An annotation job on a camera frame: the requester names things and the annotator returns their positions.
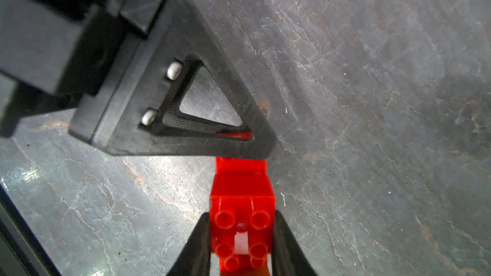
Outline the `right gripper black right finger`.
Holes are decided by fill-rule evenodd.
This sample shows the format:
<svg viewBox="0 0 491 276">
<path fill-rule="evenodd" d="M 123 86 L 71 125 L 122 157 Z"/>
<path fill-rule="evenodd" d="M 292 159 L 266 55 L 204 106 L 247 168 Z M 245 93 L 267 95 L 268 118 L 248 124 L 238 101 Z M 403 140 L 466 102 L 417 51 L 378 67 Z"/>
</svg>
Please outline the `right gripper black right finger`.
<svg viewBox="0 0 491 276">
<path fill-rule="evenodd" d="M 272 274 L 317 276 L 279 210 L 272 228 Z"/>
</svg>

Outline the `small red brick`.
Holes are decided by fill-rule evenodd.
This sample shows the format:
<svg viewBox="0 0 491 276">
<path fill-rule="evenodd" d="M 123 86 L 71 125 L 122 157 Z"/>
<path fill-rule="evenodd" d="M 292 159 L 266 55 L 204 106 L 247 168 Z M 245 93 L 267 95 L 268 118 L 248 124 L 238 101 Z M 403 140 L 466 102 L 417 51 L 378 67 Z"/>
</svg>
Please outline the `small red brick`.
<svg viewBox="0 0 491 276">
<path fill-rule="evenodd" d="M 268 275 L 275 212 L 266 161 L 216 158 L 210 242 L 221 275 Z"/>
</svg>

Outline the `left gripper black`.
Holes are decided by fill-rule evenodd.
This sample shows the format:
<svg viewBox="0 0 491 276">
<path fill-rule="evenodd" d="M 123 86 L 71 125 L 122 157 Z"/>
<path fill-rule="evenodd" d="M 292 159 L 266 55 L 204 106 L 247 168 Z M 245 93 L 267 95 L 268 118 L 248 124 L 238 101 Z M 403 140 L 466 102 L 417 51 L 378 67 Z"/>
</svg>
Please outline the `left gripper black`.
<svg viewBox="0 0 491 276">
<path fill-rule="evenodd" d="M 1 136 L 96 95 L 127 32 L 146 36 L 163 2 L 1 0 Z"/>
</svg>

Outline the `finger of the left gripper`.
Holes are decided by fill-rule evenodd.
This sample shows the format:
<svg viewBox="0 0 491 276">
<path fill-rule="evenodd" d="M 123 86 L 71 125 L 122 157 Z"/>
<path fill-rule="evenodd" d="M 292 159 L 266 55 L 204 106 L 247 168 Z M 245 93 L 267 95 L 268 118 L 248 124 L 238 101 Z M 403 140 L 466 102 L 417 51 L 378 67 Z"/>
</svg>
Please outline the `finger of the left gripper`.
<svg viewBox="0 0 491 276">
<path fill-rule="evenodd" d="M 180 110 L 203 69 L 241 119 L 239 126 Z M 127 33 L 98 93 L 81 99 L 69 134 L 116 156 L 265 160 L 277 141 L 193 0 L 164 0 L 147 37 Z"/>
</svg>

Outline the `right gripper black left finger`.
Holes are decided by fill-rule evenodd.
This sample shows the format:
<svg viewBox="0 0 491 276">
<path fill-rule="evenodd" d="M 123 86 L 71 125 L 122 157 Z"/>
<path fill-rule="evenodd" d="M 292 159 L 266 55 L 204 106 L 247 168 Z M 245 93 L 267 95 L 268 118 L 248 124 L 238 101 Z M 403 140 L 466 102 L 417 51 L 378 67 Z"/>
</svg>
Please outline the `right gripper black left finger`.
<svg viewBox="0 0 491 276">
<path fill-rule="evenodd" d="M 167 276 L 209 276 L 211 264 L 210 215 L 203 213 Z"/>
</svg>

